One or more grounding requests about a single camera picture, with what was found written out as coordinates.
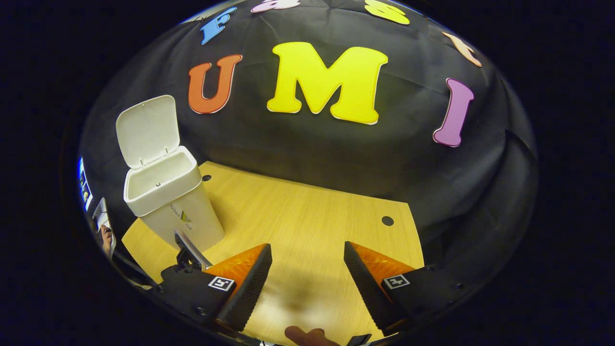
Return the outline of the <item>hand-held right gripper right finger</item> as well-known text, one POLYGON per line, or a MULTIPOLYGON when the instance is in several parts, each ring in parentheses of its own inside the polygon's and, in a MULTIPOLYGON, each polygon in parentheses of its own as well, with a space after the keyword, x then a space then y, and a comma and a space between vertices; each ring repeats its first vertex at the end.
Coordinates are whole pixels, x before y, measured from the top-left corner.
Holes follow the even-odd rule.
POLYGON ((345 242, 344 262, 384 336, 415 331, 466 297, 466 285, 436 266, 415 269, 358 243, 345 242))

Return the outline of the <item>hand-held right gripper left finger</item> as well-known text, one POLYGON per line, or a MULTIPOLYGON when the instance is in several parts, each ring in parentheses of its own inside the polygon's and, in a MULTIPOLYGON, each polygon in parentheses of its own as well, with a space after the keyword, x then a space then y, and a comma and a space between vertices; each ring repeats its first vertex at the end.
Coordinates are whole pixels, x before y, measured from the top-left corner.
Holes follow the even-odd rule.
POLYGON ((197 325, 244 330, 268 278, 271 245, 264 243, 209 269, 173 265, 161 272, 152 297, 197 325))

